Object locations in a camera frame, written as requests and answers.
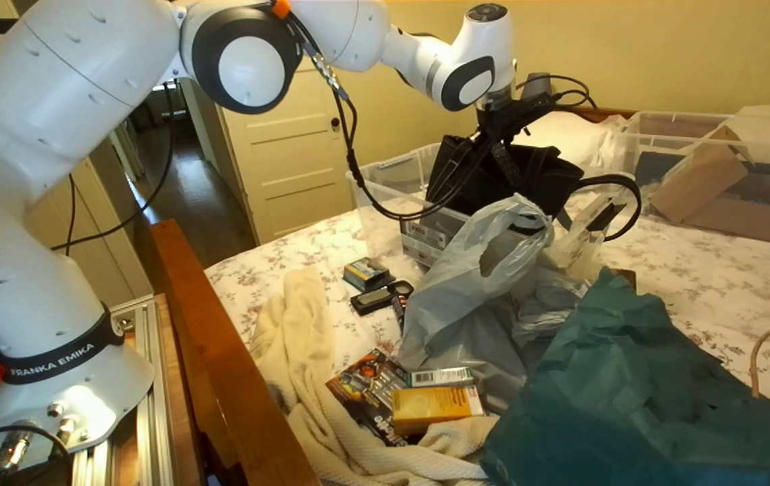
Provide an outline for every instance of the white door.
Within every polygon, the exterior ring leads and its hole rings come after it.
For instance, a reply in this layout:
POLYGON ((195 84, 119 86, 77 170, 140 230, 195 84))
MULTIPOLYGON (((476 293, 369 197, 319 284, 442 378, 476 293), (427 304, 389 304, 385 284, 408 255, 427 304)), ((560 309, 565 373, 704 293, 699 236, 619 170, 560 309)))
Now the white door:
POLYGON ((307 58, 273 111, 222 112, 260 243, 354 204, 335 99, 307 58))

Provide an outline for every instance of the wooden floor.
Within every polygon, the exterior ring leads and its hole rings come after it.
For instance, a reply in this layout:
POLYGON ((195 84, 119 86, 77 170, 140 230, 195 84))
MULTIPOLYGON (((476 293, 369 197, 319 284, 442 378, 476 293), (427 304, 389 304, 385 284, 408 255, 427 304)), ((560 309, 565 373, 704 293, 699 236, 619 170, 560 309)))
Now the wooden floor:
POLYGON ((253 247, 249 216, 222 174, 202 158, 195 127, 175 115, 138 131, 145 178, 135 182, 140 200, 150 193, 171 167, 164 185, 145 211, 145 221, 175 219, 202 267, 253 247))

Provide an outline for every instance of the green fabric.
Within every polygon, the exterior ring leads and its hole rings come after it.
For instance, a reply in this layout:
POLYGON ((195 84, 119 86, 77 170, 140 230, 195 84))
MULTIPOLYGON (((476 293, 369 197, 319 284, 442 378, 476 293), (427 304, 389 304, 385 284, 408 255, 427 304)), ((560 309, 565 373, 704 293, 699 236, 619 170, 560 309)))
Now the green fabric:
POLYGON ((603 271, 491 429, 493 482, 770 482, 770 400, 603 271))

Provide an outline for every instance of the wooden bed frame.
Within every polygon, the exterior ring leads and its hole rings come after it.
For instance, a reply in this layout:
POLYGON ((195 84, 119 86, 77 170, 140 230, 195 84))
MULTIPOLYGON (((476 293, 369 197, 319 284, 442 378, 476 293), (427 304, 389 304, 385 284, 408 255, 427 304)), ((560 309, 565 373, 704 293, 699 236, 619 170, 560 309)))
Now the wooden bed frame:
POLYGON ((167 397, 175 479, 319 482, 175 221, 148 230, 142 258, 167 301, 173 335, 164 325, 162 338, 177 355, 167 373, 177 383, 167 397))

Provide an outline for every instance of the wooden headboard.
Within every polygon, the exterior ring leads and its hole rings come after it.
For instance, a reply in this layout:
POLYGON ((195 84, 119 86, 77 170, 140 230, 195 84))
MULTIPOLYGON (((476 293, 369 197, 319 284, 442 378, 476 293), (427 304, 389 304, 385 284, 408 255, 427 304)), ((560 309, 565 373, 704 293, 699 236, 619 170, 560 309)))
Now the wooden headboard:
POLYGON ((204 470, 227 482, 319 482, 177 223, 148 235, 142 258, 167 298, 204 470))

